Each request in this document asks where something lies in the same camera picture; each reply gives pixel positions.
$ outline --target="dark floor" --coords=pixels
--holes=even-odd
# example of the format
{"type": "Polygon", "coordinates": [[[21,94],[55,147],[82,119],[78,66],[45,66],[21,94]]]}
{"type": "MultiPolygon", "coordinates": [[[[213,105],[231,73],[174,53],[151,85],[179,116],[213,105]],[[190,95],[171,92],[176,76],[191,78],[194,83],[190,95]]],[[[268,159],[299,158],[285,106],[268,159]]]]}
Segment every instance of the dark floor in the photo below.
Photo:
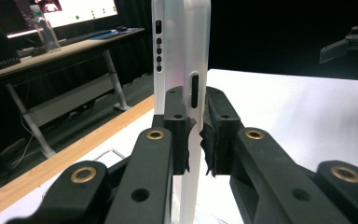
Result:
{"type": "MultiPolygon", "coordinates": [[[[143,75],[123,86],[128,106],[134,106],[153,94],[153,75],[143,75]]],[[[53,120],[41,127],[48,144],[59,152],[78,139],[104,125],[107,121],[123,113],[114,109],[117,95],[112,92],[95,100],[93,104],[83,105],[77,111],[53,120]]],[[[6,159],[11,171],[0,174],[0,188],[11,180],[24,174],[46,160],[40,151],[40,145],[31,135],[19,141],[15,152],[6,159]]]]}

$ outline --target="monitor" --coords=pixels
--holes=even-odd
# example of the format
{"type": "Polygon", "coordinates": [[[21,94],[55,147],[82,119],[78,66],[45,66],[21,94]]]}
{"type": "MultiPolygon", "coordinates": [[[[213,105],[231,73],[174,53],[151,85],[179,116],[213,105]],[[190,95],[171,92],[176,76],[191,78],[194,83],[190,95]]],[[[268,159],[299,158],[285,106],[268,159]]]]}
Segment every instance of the monitor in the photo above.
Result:
{"type": "Polygon", "coordinates": [[[30,9],[35,4],[53,28],[117,15],[114,0],[0,0],[0,25],[8,38],[36,33],[30,9]]]}

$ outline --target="wooden strip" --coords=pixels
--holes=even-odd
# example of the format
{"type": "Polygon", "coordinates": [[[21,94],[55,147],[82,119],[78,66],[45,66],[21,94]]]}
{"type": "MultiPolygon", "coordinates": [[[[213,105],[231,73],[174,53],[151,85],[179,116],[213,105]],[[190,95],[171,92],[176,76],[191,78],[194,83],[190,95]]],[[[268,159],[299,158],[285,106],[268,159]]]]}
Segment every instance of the wooden strip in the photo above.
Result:
{"type": "Polygon", "coordinates": [[[0,212],[72,165],[112,135],[118,133],[121,129],[153,109],[153,107],[154,96],[151,95],[138,105],[105,123],[50,159],[43,161],[32,170],[4,185],[0,188],[0,212]]]}

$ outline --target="bottle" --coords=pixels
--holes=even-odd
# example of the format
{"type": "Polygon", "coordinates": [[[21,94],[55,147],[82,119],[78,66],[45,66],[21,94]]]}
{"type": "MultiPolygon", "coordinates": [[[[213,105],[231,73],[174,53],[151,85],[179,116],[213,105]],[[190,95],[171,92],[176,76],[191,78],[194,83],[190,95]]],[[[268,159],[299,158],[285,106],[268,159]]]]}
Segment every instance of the bottle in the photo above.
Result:
{"type": "Polygon", "coordinates": [[[45,18],[40,10],[39,5],[31,5],[31,10],[34,13],[34,27],[39,34],[42,44],[45,46],[47,52],[56,52],[61,50],[60,43],[57,36],[51,27],[50,22],[45,18]]]}

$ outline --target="desk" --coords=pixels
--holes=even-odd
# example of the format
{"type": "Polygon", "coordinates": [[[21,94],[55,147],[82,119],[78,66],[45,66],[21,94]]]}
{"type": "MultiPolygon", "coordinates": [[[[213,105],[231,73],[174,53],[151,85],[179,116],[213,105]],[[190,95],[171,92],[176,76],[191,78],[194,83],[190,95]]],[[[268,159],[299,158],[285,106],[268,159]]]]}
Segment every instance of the desk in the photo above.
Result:
{"type": "Polygon", "coordinates": [[[46,53],[37,57],[26,57],[21,59],[21,63],[15,64],[0,70],[0,84],[6,85],[11,97],[22,113],[25,121],[31,128],[34,136],[42,146],[42,153],[47,157],[55,154],[50,148],[39,128],[53,119],[69,112],[77,106],[104,94],[107,91],[115,89],[119,104],[115,107],[121,110],[127,110],[127,102],[121,89],[121,84],[117,77],[116,69],[113,65],[108,47],[120,40],[127,39],[140,34],[144,29],[129,29],[125,32],[118,33],[117,36],[106,39],[95,39],[81,41],[69,46],[62,47],[61,51],[46,53]],[[50,67],[64,67],[65,63],[77,60],[87,60],[95,54],[102,54],[108,73],[98,77],[78,88],[68,91],[54,99],[44,102],[33,108],[26,108],[19,95],[14,89],[16,80],[22,77],[32,76],[36,71],[50,67]]]}
{"type": "MultiPolygon", "coordinates": [[[[319,162],[330,160],[358,166],[358,81],[213,69],[208,72],[207,83],[226,94],[245,126],[269,132],[299,165],[312,171],[316,171],[319,162]]],[[[0,189],[0,223],[16,215],[31,214],[54,176],[89,151],[99,150],[104,139],[114,139],[112,145],[120,139],[135,141],[137,132],[150,127],[152,108],[153,98],[148,98],[111,121],[120,125],[115,132],[109,130],[114,126],[106,124],[0,189]],[[129,125],[118,132],[129,124],[126,119],[137,127],[129,125]],[[22,207],[24,202],[32,206],[22,207]]],[[[131,146],[117,149],[129,155],[131,146]]],[[[205,176],[205,171],[206,164],[202,162],[198,206],[227,223],[242,223],[229,176],[212,178],[205,176]]]]}

